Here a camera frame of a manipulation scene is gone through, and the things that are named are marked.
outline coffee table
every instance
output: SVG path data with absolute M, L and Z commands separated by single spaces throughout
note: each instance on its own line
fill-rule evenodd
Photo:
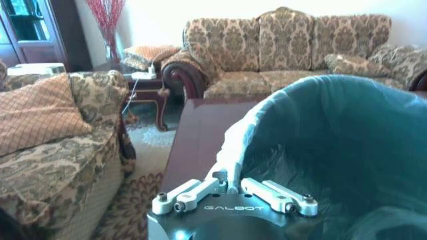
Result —
M 169 192 L 189 179 L 205 178 L 216 162 L 225 131 L 257 103 L 257 100 L 234 99 L 189 99 L 186 101 L 160 192 Z

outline floor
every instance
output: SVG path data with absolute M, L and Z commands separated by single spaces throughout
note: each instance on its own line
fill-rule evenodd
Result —
M 130 107 L 131 113 L 138 116 L 138 122 L 126 126 L 135 150 L 135 169 L 123 180 L 91 239 L 146 239 L 146 211 L 161 185 L 182 106 L 176 100 L 168 103 L 164 116 L 166 132 L 158 132 L 154 125 L 154 104 Z

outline wooden cabinet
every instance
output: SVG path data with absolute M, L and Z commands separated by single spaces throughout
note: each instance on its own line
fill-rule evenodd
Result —
M 0 0 L 0 58 L 18 63 L 63 63 L 67 72 L 91 69 L 73 0 Z

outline white wall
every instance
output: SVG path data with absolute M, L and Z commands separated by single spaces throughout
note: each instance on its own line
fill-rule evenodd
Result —
M 103 41 L 85 0 L 74 0 L 94 66 L 105 62 Z M 117 24 L 118 50 L 134 45 L 181 45 L 194 18 L 253 18 L 288 7 L 313 16 L 385 14 L 389 42 L 427 47 L 427 0 L 126 0 Z

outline trash can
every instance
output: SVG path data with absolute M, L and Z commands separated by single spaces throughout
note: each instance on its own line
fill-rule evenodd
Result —
M 313 196 L 314 224 L 296 230 L 308 239 L 427 239 L 427 100 L 417 95 L 350 75 L 306 77 L 229 128 L 217 164 L 230 162 L 241 166 L 236 178 Z

